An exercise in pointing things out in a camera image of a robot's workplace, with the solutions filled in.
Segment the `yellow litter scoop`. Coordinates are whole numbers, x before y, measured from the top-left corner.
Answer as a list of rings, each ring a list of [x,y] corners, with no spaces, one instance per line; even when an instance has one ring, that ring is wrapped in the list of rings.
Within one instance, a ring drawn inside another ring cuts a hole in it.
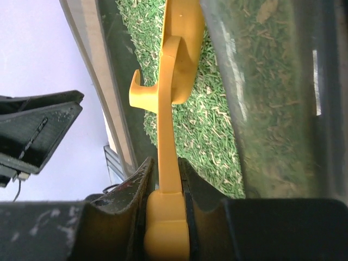
[[[199,1],[166,1],[158,80],[142,86],[135,71],[129,90],[132,107],[157,116],[159,187],[146,203],[144,249],[150,260],[188,260],[189,226],[176,153],[172,105],[190,96],[204,35]]]

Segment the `dark grey litter box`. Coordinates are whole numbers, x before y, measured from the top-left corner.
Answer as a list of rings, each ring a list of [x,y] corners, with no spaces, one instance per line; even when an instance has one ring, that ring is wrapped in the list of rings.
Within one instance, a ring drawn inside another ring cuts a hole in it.
[[[157,116],[132,107],[158,80],[166,1],[62,1],[130,177],[154,159]],[[232,198],[347,202],[347,1],[199,1],[189,98],[172,105],[177,158]]]

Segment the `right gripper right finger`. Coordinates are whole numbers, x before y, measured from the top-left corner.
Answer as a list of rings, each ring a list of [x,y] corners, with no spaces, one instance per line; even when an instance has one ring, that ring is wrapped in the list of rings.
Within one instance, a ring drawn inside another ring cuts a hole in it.
[[[178,160],[190,260],[347,260],[347,206],[324,198],[232,199]]]

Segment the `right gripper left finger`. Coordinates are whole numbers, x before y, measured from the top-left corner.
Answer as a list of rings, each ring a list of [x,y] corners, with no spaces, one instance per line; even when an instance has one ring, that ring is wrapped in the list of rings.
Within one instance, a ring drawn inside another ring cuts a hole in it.
[[[1,260],[144,260],[153,166],[93,201],[2,203]]]

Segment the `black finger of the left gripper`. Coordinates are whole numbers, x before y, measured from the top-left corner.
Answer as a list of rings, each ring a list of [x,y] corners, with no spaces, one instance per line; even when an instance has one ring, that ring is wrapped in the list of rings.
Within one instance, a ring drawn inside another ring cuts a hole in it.
[[[82,111],[77,91],[1,97],[1,187],[39,174]]]

